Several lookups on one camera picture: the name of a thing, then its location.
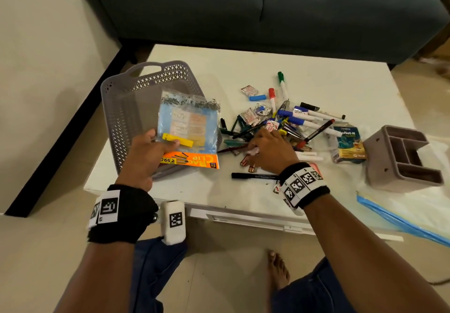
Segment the white table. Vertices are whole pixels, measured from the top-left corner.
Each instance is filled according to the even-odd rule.
[[[170,60],[188,63],[205,96],[221,103],[229,128],[237,114],[255,105],[240,90],[248,84],[260,93],[275,88],[280,105],[278,71],[284,73],[291,105],[304,101],[345,114],[366,138],[385,124],[414,128],[384,63],[168,45],[156,45],[148,59]],[[316,139],[320,147],[323,138]],[[357,203],[355,182],[361,178],[362,165],[333,164],[329,152],[320,154],[325,161],[317,164],[336,199],[371,229],[390,230],[392,236],[383,236],[386,239],[401,241],[394,225]],[[117,174],[112,156],[106,142],[84,186],[86,191],[99,194],[114,183]],[[157,202],[184,201],[187,214],[193,217],[314,234],[306,216],[296,216],[282,195],[272,192],[273,181],[231,179],[231,172],[246,172],[239,165],[241,159],[241,155],[222,154],[220,169],[187,168],[155,181],[150,194]]]

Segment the black baseboard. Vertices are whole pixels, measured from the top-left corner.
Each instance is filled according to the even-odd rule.
[[[34,171],[31,178],[19,192],[14,202],[7,209],[5,212],[6,215],[27,217],[30,214],[39,197],[100,105],[102,101],[100,85],[108,77],[120,73],[129,58],[130,48],[122,47],[108,68],[106,68],[102,77],[97,81],[86,100],[84,100],[80,108],[76,111],[53,147],[39,164],[36,171]]]

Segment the gray desk organizer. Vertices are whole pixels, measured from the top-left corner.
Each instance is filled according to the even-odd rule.
[[[161,71],[139,77],[131,75],[145,66],[160,66]],[[191,69],[180,60],[139,63],[126,72],[103,81],[101,85],[103,109],[117,173],[122,168],[132,139],[157,127],[163,88],[204,96]],[[186,167],[189,166],[161,164],[153,179]]]
[[[428,145],[415,129],[383,126],[363,142],[367,178],[371,186],[393,192],[411,192],[444,184],[440,170],[422,166],[417,150]]]

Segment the basket perforated pattern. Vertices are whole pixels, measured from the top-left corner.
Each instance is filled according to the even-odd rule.
[[[161,71],[141,77],[131,76],[144,66],[160,66]],[[191,69],[185,62],[179,60],[166,63],[140,63],[122,74],[107,78],[102,83],[102,101],[117,173],[125,161],[132,138],[143,133],[136,100],[129,96],[129,93],[155,84],[179,91],[173,86],[173,82],[177,80],[185,81],[189,94],[203,96]],[[180,167],[183,166],[165,165],[164,169]]]

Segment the tiled floor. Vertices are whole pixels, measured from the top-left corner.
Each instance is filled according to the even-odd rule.
[[[450,81],[429,66],[408,61],[393,71],[419,129],[450,141]],[[50,312],[86,245],[86,223],[95,196],[82,190],[107,139],[99,108],[63,162],[33,214],[0,216],[0,307],[4,313]],[[146,236],[156,236],[153,226]],[[169,313],[262,312],[265,249],[279,251],[292,277],[305,275],[323,257],[317,239],[279,231],[200,220],[188,221],[188,256],[160,299]],[[405,235],[390,245],[426,279],[450,277],[450,248]],[[450,303],[450,284],[436,290]]]

